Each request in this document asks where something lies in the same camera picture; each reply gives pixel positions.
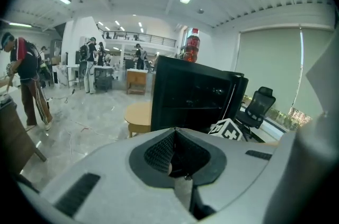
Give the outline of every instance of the mesh chair back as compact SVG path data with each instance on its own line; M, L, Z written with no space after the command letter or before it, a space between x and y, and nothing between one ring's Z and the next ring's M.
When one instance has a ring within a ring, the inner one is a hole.
M259 91L254 92L253 99L246 108L245 113L258 122L258 126L256 128L260 127L266 112L274 103L275 97L265 95Z
M134 69L134 61L132 59L125 60L125 69Z
M267 96L272 96L273 94L273 89L264 86L260 87L258 91Z
M86 69L87 69L87 62L81 61L79 64L79 78L80 79L84 79Z

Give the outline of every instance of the cable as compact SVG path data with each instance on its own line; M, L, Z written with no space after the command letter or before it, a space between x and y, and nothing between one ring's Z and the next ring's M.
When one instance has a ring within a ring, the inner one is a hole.
M68 97L72 96L74 94L74 92L75 92L75 89L73 89L72 94L70 94L68 96L64 96L64 97L61 97L61 98L51 97L50 99L47 100L47 102L49 102L52 99L62 100L64 98L66 98L64 103L68 103Z

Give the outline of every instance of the plastic bottle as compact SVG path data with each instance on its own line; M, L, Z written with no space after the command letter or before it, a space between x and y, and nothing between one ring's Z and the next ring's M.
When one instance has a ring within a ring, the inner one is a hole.
M198 29L193 28L192 34L187 38L187 45L183 60L196 62L198 58L199 46L200 39L198 37Z

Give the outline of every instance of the black office chair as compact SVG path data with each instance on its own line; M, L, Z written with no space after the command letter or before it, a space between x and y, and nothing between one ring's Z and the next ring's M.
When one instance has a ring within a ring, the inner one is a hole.
M126 59L125 60L125 75L127 74L128 69L134 69L135 63L133 59Z
M264 121L265 114L275 103L275 97L272 96L273 90L267 87L260 87L258 91L254 92L253 99L245 111L238 111L236 120L240 122L240 131L246 141L246 127L249 129L249 138L252 138L251 127L260 128Z

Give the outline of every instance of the balcony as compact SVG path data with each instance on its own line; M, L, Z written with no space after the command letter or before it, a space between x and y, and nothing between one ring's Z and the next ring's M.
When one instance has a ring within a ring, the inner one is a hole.
M119 40L134 40L141 42L149 42L160 44L168 47L175 47L176 40L158 37L157 35L148 35L144 33L124 32L124 31L103 31L102 37L104 39L119 39Z

